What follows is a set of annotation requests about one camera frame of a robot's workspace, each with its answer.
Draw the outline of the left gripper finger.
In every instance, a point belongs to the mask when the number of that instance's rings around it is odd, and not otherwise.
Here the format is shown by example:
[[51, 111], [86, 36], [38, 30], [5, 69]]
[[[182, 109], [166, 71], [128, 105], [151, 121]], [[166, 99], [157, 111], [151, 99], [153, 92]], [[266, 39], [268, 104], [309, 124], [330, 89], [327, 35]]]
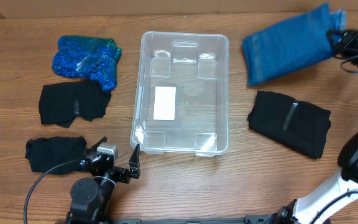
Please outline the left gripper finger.
[[132, 179], [139, 179], [140, 177], [140, 144], [137, 144], [134, 152], [129, 159], [129, 171]]
[[91, 149], [92, 151], [96, 151], [97, 148], [98, 148], [102, 143], [104, 143], [104, 142], [106, 142], [106, 141], [107, 141], [107, 137], [105, 136], [105, 137], [103, 137], [101, 140], [99, 140], [95, 145], [93, 145], [90, 149]]

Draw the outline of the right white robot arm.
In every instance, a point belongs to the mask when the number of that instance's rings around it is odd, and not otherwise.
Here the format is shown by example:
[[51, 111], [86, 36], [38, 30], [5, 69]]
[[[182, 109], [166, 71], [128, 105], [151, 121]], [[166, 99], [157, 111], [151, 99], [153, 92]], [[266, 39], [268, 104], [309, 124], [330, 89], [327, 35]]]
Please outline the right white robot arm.
[[[358, 30], [329, 30], [335, 58], [358, 67]], [[309, 195], [264, 218], [272, 223], [330, 223], [330, 217], [358, 200], [358, 132], [339, 153], [338, 168]]]

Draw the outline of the black ribbed garment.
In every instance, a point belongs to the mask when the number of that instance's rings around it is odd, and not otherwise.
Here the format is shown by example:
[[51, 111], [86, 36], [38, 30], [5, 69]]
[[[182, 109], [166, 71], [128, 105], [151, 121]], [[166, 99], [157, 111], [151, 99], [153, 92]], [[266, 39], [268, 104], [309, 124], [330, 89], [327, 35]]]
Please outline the black ribbed garment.
[[247, 120], [260, 133], [312, 159], [323, 155], [331, 111], [272, 91], [258, 91]]

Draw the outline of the blue denim jeans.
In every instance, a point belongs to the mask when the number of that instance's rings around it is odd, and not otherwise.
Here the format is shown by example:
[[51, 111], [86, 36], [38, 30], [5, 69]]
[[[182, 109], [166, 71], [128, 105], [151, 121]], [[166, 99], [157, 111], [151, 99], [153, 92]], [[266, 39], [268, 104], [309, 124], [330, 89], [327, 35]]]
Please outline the blue denim jeans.
[[343, 30], [346, 23], [345, 10], [332, 11], [324, 3], [245, 37], [242, 50], [248, 85], [260, 85], [331, 58], [334, 50], [327, 31]]

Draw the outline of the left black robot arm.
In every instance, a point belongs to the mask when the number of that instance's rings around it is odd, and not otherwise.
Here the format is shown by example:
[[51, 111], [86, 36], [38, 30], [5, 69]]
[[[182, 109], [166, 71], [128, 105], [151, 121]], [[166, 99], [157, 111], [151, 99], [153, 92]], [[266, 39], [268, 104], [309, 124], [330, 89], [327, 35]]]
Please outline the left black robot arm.
[[80, 167], [92, 177], [76, 181], [70, 191], [71, 205], [65, 223], [114, 223], [106, 212], [117, 183], [128, 184], [140, 177], [140, 146], [137, 145], [129, 159], [129, 167], [115, 165], [118, 158], [116, 145], [108, 144], [107, 138], [86, 149]]

